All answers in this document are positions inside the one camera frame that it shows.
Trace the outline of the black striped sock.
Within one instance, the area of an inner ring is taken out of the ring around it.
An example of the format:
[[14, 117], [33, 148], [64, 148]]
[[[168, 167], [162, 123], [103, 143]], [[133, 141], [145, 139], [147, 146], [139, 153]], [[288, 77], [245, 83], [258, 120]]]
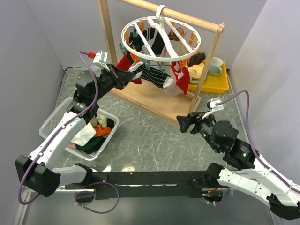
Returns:
[[151, 82], [158, 88], [167, 88], [173, 81], [173, 78], [170, 77], [167, 73], [162, 72], [161, 70], [150, 67], [146, 68], [143, 62], [134, 63], [129, 70], [130, 72], [141, 73], [140, 78], [146, 81]]

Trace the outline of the white round clip hanger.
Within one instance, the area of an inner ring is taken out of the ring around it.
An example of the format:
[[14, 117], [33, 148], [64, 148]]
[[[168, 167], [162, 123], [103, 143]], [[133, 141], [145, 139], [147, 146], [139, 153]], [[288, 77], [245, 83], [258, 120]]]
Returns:
[[[176, 20], [163, 16], [165, 5], [154, 7], [155, 16], [139, 18], [128, 23], [121, 32], [121, 46], [134, 61], [145, 59], [156, 62], [173, 62], [185, 60], [200, 50], [201, 37], [199, 33], [183, 19]], [[128, 29], [133, 27], [132, 37], [140, 39], [148, 54], [130, 47]], [[175, 37], [186, 48], [187, 53], [178, 55], [174, 50], [170, 38]]]

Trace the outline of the pale pink sock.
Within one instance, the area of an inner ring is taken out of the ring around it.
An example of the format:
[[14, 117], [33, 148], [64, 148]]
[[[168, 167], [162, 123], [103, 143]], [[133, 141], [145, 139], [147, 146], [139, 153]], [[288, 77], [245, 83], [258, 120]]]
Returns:
[[177, 96], [182, 93], [182, 89], [176, 84], [176, 80], [173, 80], [172, 83], [165, 89], [165, 95], [171, 97]]

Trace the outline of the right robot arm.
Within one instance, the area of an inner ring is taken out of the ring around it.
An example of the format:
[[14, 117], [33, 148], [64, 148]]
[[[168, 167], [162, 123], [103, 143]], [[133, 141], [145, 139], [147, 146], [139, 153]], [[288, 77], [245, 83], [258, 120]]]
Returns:
[[200, 134], [215, 153], [223, 153], [223, 160], [250, 178], [234, 174], [222, 166], [210, 164], [205, 182], [210, 187], [227, 185], [268, 205], [270, 210], [285, 220], [300, 217], [300, 187], [287, 179], [249, 143], [237, 138], [238, 130], [226, 120], [216, 121], [209, 112], [192, 112], [177, 116], [180, 131]]

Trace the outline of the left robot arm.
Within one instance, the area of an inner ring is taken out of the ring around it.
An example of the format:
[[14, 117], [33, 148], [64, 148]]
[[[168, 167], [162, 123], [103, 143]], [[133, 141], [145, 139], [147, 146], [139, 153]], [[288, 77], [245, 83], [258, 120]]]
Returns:
[[135, 76], [135, 72], [120, 70], [113, 64], [107, 64], [99, 77], [89, 71], [80, 74], [73, 99], [58, 125], [29, 156], [20, 155], [15, 161], [19, 191], [28, 187], [49, 197], [64, 185], [77, 183], [81, 188], [89, 188], [93, 182], [91, 168], [82, 164], [56, 168], [56, 162], [75, 135], [96, 114], [97, 101], [113, 88], [125, 88]]

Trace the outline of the wooden drying rack stand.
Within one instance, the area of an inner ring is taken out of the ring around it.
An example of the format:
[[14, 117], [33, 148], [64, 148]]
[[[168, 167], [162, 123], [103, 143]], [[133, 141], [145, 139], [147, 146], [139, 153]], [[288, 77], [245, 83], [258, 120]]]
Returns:
[[[128, 4], [152, 11], [153, 15], [136, 18], [124, 26], [120, 33], [123, 57], [118, 60], [108, 2], [98, 2], [109, 58], [130, 80], [125, 88], [113, 88], [112, 92], [177, 126], [178, 115], [187, 116], [199, 106], [200, 91], [225, 24], [208, 22], [144, 0], [130, 0]], [[188, 90], [191, 81], [188, 65], [201, 52], [198, 28], [215, 36], [200, 81], [191, 93]]]

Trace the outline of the red white christmas sock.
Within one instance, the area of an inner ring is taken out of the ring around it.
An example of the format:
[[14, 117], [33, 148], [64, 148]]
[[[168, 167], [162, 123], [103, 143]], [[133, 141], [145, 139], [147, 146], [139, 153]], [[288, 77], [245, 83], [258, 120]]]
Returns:
[[176, 79], [176, 86], [183, 91], [184, 95], [186, 95], [191, 81], [188, 67], [186, 65], [181, 67], [180, 62], [171, 62], [170, 67]]

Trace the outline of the yellow plastic tray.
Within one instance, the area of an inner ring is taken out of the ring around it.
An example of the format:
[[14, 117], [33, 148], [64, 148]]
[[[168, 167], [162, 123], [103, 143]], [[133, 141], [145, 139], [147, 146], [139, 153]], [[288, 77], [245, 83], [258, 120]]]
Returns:
[[[223, 94], [229, 90], [229, 82], [227, 77], [226, 65], [223, 63], [222, 65], [222, 74], [220, 75], [207, 75], [206, 79], [203, 82], [201, 92], [210, 92], [210, 93], [218, 93]], [[191, 80], [188, 90], [196, 91], [199, 80]]]

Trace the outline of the beige sock in basket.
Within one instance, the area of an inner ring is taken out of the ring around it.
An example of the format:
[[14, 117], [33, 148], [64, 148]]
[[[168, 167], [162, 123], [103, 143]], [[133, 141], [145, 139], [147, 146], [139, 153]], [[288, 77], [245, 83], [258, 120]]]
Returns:
[[96, 128], [98, 126], [98, 121], [96, 120], [96, 118], [92, 118], [90, 120], [90, 124], [93, 126], [93, 128]]

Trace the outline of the orange sock in basket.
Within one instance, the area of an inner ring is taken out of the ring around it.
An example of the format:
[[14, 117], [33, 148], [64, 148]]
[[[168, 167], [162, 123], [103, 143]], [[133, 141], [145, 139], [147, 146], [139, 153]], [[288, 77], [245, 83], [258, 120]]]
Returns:
[[101, 124], [97, 125], [95, 128], [95, 137], [101, 137], [110, 134], [112, 129], [109, 126], [103, 127]]

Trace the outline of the light blue mug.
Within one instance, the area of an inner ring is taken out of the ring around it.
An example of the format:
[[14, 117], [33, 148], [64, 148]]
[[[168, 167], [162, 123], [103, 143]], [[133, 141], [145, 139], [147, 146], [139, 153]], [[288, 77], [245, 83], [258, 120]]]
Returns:
[[223, 61], [218, 57], [213, 57], [210, 62], [210, 67], [208, 70], [209, 75], [220, 75], [222, 74]]

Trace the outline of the white plastic laundry basket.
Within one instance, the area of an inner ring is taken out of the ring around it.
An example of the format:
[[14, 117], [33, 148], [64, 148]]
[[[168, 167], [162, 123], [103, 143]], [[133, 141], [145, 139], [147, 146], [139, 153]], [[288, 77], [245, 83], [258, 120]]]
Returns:
[[[39, 129], [39, 135], [41, 137], [47, 138], [58, 125], [63, 125], [63, 117], [65, 116], [64, 114], [67, 112], [67, 108], [69, 107], [72, 101], [73, 101], [72, 97], [66, 98], [51, 113], [51, 115], [46, 119], [46, 121]], [[104, 150], [106, 145], [109, 143], [110, 139], [114, 135], [120, 123], [120, 120], [117, 116], [103, 109], [99, 108], [96, 112], [96, 115], [98, 117], [104, 116], [107, 121], [107, 127], [110, 127], [112, 129], [110, 133], [101, 136], [102, 138], [101, 143], [97, 145], [95, 148], [93, 148], [92, 150], [87, 150], [87, 151], [72, 149], [70, 147], [65, 148], [66, 151], [87, 161], [93, 161], [100, 155], [100, 153]], [[88, 138], [91, 137], [92, 134], [95, 134], [95, 132], [92, 131], [92, 126], [86, 125], [80, 131], [74, 133], [74, 137], [72, 138], [71, 142], [77, 144], [78, 146], [82, 146], [86, 148], [87, 143], [90, 141]]]

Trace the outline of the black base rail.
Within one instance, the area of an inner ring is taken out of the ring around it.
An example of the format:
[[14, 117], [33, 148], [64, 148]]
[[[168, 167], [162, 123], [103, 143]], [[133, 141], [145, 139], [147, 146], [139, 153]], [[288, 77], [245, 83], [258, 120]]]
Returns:
[[203, 189], [215, 189], [215, 177], [205, 171], [94, 172], [88, 184], [73, 183], [67, 190], [92, 191], [96, 200], [127, 197], [201, 198]]

